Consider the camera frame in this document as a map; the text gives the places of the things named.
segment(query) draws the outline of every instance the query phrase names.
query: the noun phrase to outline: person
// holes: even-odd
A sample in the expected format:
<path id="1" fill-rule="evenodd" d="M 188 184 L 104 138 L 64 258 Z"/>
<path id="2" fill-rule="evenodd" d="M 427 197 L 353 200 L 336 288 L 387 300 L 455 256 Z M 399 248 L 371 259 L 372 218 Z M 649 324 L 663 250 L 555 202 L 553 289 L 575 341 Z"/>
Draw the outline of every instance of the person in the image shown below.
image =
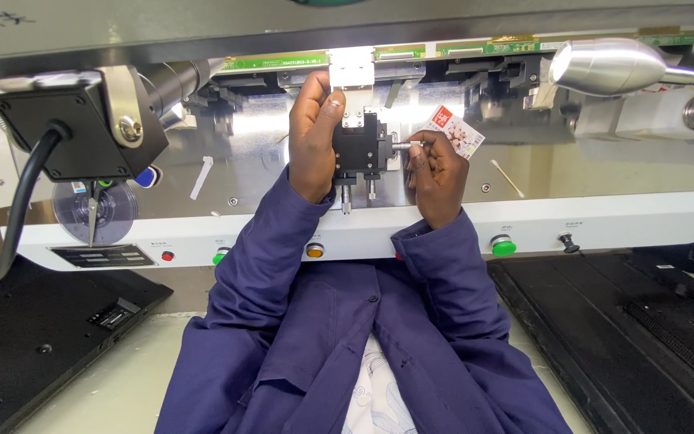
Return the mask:
<path id="1" fill-rule="evenodd" d="M 409 151 L 423 220 L 392 236 L 402 260 L 302 262 L 335 198 L 345 95 L 329 89 L 325 72 L 304 82 L 290 163 L 216 266 L 155 432 L 571 432 L 507 342 L 510 319 L 461 208 L 468 162 L 443 133 L 410 137 L 432 147 Z"/>

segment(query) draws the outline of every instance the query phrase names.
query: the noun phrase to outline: red label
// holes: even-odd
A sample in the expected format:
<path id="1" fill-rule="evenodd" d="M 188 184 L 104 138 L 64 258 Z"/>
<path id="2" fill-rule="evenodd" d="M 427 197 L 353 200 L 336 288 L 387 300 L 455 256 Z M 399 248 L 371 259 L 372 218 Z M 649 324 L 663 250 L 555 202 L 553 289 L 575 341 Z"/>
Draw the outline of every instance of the red label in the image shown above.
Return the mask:
<path id="1" fill-rule="evenodd" d="M 444 125 L 451 119 L 451 112 L 445 107 L 441 106 L 441 108 L 438 110 L 438 113 L 436 113 L 435 116 L 433 116 L 433 122 L 436 123 L 439 127 L 443 128 Z"/>

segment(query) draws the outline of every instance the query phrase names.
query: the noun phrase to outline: silver lamp head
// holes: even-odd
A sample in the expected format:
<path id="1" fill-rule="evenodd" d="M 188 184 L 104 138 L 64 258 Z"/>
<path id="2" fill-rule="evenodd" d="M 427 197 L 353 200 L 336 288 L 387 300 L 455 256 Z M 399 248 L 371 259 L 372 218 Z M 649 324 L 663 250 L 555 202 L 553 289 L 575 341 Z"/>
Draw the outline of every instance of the silver lamp head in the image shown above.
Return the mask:
<path id="1" fill-rule="evenodd" d="M 659 83 L 665 61 L 633 39 L 567 41 L 553 56 L 551 84 L 593 96 L 616 96 Z"/>

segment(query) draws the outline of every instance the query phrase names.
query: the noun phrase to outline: black knob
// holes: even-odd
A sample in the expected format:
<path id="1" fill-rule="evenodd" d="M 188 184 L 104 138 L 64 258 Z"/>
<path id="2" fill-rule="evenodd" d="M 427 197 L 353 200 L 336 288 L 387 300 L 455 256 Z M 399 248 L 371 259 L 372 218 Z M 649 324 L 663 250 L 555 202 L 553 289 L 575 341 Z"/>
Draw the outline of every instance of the black knob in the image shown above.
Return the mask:
<path id="1" fill-rule="evenodd" d="M 559 240 L 564 243 L 564 253 L 574 253 L 580 250 L 580 246 L 578 246 L 574 243 L 574 241 L 572 241 L 572 234 L 569 232 L 562 232 L 558 234 L 556 240 Z"/>

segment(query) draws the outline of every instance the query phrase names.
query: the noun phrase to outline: white machine base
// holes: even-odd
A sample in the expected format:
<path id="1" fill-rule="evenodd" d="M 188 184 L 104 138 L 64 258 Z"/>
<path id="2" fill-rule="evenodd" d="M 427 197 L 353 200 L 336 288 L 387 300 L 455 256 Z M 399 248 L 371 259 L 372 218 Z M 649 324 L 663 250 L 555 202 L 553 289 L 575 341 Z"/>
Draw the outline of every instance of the white machine base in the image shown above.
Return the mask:
<path id="1" fill-rule="evenodd" d="M 694 242 L 694 192 L 477 202 L 463 208 L 476 226 L 482 253 L 491 253 L 490 240 L 500 233 L 511 237 L 517 252 L 563 250 L 556 240 L 560 232 L 571 232 L 583 250 Z M 232 247 L 251 217 L 137 220 L 117 245 L 136 244 L 155 266 L 211 266 L 217 250 Z M 416 206 L 356 209 L 351 215 L 329 211 L 312 238 L 325 251 L 317 260 L 392 258 L 390 236 L 420 218 Z M 52 270 L 80 270 L 49 250 L 65 246 L 82 244 L 60 225 L 28 225 L 18 253 Z M 164 260 L 164 252 L 172 252 L 172 260 Z"/>

